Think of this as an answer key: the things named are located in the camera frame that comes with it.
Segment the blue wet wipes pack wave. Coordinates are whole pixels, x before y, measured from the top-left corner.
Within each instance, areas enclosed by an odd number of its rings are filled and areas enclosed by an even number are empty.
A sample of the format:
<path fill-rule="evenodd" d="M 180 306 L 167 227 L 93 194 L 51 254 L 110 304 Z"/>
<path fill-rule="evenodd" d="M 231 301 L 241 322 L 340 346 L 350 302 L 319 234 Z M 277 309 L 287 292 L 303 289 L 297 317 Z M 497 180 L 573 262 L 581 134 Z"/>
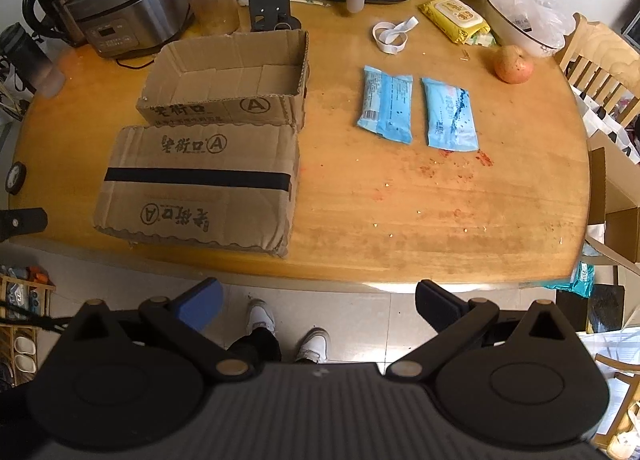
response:
<path fill-rule="evenodd" d="M 431 78 L 422 78 L 421 83 L 426 102 L 427 144 L 460 153 L 479 150 L 469 92 Z"/>

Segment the blue wet wipes pack barcode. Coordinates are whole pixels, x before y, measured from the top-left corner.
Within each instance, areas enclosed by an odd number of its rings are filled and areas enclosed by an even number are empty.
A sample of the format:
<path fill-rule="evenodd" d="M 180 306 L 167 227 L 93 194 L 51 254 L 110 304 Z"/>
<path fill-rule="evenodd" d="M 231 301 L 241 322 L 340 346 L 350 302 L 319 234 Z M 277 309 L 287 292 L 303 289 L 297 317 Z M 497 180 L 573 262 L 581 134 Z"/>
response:
<path fill-rule="evenodd" d="M 382 70 L 363 68 L 364 86 L 359 128 L 387 141 L 409 145 L 411 132 L 411 76 L 390 76 Z"/>

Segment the left white shoe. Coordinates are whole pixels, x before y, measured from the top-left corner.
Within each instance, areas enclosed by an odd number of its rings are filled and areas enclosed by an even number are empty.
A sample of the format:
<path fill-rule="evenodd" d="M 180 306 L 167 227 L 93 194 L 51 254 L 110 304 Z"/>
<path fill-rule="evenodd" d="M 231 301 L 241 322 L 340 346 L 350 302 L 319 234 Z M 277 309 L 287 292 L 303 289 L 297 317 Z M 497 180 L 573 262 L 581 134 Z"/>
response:
<path fill-rule="evenodd" d="M 274 335 L 276 333 L 276 318 L 265 301 L 251 299 L 247 305 L 246 333 L 250 335 L 259 328 L 266 329 Z"/>

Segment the white shoe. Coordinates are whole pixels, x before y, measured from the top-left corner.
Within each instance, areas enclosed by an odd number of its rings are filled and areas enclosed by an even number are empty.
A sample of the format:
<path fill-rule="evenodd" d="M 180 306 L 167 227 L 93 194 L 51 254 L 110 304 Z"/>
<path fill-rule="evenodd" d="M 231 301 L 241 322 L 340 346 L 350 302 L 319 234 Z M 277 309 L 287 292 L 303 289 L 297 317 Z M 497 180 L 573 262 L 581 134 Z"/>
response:
<path fill-rule="evenodd" d="M 247 305 L 246 333 L 250 335 L 259 328 L 266 329 L 274 335 L 276 333 L 276 318 L 265 301 L 251 299 Z"/>
<path fill-rule="evenodd" d="M 328 360 L 329 345 L 329 333 L 319 327 L 312 328 L 300 342 L 295 362 L 323 364 Z"/>

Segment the wooden shoe rack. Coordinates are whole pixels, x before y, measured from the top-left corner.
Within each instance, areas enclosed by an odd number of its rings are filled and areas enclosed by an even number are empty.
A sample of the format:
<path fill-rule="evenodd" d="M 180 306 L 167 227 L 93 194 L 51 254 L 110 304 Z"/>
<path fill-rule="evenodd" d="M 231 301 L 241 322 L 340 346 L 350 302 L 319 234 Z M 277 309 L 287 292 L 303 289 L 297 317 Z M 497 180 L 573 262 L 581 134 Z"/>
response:
<path fill-rule="evenodd" d="M 39 366 L 36 316 L 49 316 L 55 291 L 40 266 L 1 266 L 1 390 L 32 381 Z"/>

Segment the black tape roll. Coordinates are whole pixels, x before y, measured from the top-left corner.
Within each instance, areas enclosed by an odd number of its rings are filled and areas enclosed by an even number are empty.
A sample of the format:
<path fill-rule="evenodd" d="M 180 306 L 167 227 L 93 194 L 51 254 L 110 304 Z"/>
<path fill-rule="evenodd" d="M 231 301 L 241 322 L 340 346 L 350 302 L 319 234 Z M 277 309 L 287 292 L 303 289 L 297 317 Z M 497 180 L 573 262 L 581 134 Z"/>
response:
<path fill-rule="evenodd" d="M 14 162 L 6 175 L 6 192 L 12 196 L 17 195 L 25 183 L 26 175 L 26 165 L 20 161 Z"/>

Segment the open cardboard box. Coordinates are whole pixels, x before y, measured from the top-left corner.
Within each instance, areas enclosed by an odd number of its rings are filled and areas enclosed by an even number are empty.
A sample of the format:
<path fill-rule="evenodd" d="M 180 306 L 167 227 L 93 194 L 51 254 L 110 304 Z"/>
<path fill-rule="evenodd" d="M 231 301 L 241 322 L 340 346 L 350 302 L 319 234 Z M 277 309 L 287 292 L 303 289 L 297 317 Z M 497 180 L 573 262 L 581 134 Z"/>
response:
<path fill-rule="evenodd" d="M 137 109 L 152 125 L 305 123 L 305 30 L 235 32 L 171 42 L 155 57 Z"/>

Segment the red yellow apple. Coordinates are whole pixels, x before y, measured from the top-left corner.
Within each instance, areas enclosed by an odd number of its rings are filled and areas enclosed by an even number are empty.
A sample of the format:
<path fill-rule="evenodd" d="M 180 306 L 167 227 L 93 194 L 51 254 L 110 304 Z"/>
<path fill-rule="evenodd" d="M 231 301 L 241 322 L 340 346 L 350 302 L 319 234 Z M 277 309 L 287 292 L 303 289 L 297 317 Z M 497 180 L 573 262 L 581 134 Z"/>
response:
<path fill-rule="evenodd" d="M 503 82 L 521 84 L 529 80 L 534 73 L 534 62 L 519 46 L 500 46 L 495 50 L 494 72 Z"/>

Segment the white elastic band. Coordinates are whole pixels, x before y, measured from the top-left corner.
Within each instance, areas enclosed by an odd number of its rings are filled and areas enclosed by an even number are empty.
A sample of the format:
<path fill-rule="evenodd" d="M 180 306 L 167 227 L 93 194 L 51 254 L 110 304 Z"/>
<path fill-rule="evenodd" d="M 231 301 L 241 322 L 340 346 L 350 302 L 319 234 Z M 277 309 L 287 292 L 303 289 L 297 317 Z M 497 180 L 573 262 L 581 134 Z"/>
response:
<path fill-rule="evenodd" d="M 408 33 L 418 25 L 419 21 L 415 16 L 398 24 L 379 22 L 372 27 L 371 34 L 378 50 L 384 54 L 397 55 L 405 50 Z"/>

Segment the yellow wet wipes pack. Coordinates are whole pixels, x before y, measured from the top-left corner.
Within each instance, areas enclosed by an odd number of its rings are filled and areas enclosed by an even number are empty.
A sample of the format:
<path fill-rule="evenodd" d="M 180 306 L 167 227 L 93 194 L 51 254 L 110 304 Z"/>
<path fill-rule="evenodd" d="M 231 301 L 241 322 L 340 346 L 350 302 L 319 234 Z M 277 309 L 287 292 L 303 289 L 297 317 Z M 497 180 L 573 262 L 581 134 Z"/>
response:
<path fill-rule="evenodd" d="M 461 0 L 431 0 L 419 4 L 418 10 L 456 44 L 476 44 L 491 33 L 484 17 Z"/>

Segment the wooden chair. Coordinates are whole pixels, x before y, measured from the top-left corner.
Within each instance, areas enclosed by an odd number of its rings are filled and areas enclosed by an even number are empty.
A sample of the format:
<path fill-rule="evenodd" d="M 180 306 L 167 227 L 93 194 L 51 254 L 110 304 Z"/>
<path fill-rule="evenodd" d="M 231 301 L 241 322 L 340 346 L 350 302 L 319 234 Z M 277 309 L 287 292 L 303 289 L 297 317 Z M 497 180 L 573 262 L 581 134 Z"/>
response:
<path fill-rule="evenodd" d="M 605 24 L 573 18 L 575 29 L 553 58 L 571 86 L 627 127 L 639 116 L 639 52 Z"/>

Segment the silver rice cooker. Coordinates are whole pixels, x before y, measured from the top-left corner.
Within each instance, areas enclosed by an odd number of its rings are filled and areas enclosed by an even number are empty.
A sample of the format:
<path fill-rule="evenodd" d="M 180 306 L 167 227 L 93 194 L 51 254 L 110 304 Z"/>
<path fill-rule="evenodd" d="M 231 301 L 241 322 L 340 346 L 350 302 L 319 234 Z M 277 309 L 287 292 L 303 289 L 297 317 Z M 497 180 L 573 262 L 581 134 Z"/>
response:
<path fill-rule="evenodd" d="M 67 9 L 103 58 L 150 53 L 189 24 L 188 0 L 70 0 Z"/>

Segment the dark frosted glass bottle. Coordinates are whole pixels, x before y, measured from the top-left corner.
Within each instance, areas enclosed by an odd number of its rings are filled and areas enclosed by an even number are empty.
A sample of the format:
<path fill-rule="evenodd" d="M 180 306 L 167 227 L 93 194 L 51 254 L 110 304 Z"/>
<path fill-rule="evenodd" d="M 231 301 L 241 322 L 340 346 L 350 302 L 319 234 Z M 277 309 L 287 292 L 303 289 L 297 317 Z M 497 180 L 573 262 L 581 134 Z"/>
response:
<path fill-rule="evenodd" d="M 0 36 L 1 54 L 15 67 L 17 77 L 32 92 L 54 98 L 65 77 L 20 23 L 6 27 Z"/>

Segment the wrapped chopsticks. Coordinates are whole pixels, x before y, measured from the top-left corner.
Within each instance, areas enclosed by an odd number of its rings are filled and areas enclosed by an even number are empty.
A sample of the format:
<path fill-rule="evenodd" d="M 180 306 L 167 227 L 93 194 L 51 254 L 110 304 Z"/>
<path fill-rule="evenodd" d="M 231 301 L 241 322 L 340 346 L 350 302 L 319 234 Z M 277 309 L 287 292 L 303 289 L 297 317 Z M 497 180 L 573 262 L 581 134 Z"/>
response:
<path fill-rule="evenodd" d="M 329 8 L 331 6 L 330 2 L 322 1 L 322 0 L 290 0 L 291 3 L 299 3 L 299 4 L 309 4 L 315 6 L 321 6 L 322 8 Z"/>

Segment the black electric kettle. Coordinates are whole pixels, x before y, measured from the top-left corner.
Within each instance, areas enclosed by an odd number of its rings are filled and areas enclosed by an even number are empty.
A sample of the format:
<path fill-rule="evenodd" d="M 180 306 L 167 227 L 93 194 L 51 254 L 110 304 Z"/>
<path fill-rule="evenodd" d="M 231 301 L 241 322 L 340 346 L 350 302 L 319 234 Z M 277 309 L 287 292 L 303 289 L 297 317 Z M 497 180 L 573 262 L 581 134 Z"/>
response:
<path fill-rule="evenodd" d="M 42 38 L 58 39 L 73 48 L 86 43 L 67 3 L 70 0 L 23 0 L 22 13 L 26 24 Z"/>

